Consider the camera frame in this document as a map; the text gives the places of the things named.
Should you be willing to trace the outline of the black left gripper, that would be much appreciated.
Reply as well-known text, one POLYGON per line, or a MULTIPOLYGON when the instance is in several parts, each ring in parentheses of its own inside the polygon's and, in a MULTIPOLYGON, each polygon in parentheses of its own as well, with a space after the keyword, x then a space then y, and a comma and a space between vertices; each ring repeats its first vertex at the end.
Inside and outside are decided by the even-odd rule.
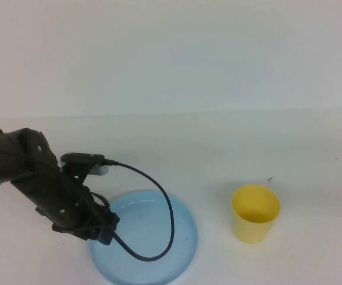
POLYGON ((104 245, 113 240, 120 218, 111 211, 108 201, 98 195, 103 204, 95 202, 88 187, 62 173, 59 167, 26 174, 11 184, 53 223, 53 231, 98 240, 104 245))

